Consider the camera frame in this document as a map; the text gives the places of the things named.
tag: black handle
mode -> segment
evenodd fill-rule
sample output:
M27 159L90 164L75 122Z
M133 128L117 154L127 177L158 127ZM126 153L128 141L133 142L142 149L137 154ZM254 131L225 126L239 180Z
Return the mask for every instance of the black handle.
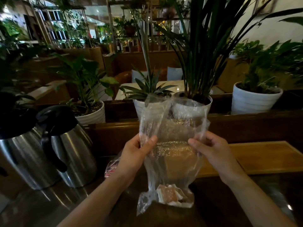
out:
M58 169L58 171L63 172L63 173L66 172L67 166L56 155L56 153L51 145L51 137L47 131L43 132L41 140L40 140L40 144L42 146L44 154L46 155L46 158L54 164L54 166Z
M4 177L7 177L9 174L6 172L6 170L4 168L2 168L0 166L0 175L4 176Z

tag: clear plastic bag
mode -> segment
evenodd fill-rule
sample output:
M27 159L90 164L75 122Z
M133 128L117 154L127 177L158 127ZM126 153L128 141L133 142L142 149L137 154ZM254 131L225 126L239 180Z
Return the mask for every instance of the clear plastic bag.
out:
M186 107L173 113L180 105ZM156 147L145 157L149 190L139 196L137 215L144 213L152 201L171 206L191 208L194 195L188 188L203 165L203 156L188 145L188 139L203 138L209 127L208 110L202 116L190 118L191 111L201 110L202 104L178 97L168 99L149 95L140 119L141 146L153 135L158 137Z

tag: table surface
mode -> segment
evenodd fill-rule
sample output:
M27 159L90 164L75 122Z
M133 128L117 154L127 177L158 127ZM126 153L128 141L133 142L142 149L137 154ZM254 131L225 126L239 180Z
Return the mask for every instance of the table surface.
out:
M159 81L157 83L157 86L160 86L161 84L163 84L163 87L164 86L167 86L167 85L176 85L177 87L172 87L172 88L169 88L168 90L170 91L173 91L174 93L176 92L182 92L184 91L184 81L183 80L169 80L169 81ZM127 83L127 84L121 84L121 86L129 86L129 87L134 87L134 88L138 88L139 89L139 85L137 83ZM221 89L219 89L218 87L213 87L212 88L213 90L213 93L212 94L223 94L224 91L222 91ZM125 98L125 94L123 91L121 91L119 89L118 93L117 93L117 96L115 98L115 100L122 100Z
M100 158L99 176L89 185L70 188L63 181L35 191L27 186L0 214L2 227L53 227L103 182L108 157ZM251 178L298 226L303 226L303 173L254 175ZM142 167L123 192L104 226L251 226L230 189L219 177L196 179L189 188L195 195L192 208L177 208L156 202L136 216L139 194L148 190Z

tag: human hand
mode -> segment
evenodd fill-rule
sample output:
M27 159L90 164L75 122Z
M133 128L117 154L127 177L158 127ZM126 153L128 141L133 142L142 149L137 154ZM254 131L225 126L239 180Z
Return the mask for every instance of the human hand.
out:
M152 136L143 147L139 148L140 137L137 134L125 144L119 164L115 170L115 174L123 176L129 186L137 171L142 166L145 156L154 148L157 143L157 136Z
M195 150L205 155L209 163L219 173L222 182L230 186L231 183L237 182L240 178L247 177L224 138L210 131L207 131L205 136L204 143L201 142L199 135L189 139L188 143Z

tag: marble table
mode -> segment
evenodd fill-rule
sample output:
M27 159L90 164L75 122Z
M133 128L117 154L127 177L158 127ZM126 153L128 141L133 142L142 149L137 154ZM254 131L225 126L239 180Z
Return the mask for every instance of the marble table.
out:
M184 81L183 80L170 80L170 81L159 81L157 83L157 87L160 86L161 84L163 84L164 86L167 85L176 85L177 87L171 87L167 90L173 91L173 92L181 92L184 91ZM134 88L138 88L139 89L139 85L137 83L127 83L127 84L121 84L121 86L129 86L129 87L134 87ZM219 89L218 87L213 87L212 88L212 93L211 94L223 94L224 92ZM117 96L115 98L115 100L123 100L125 98L125 94L123 91L119 90L117 93Z

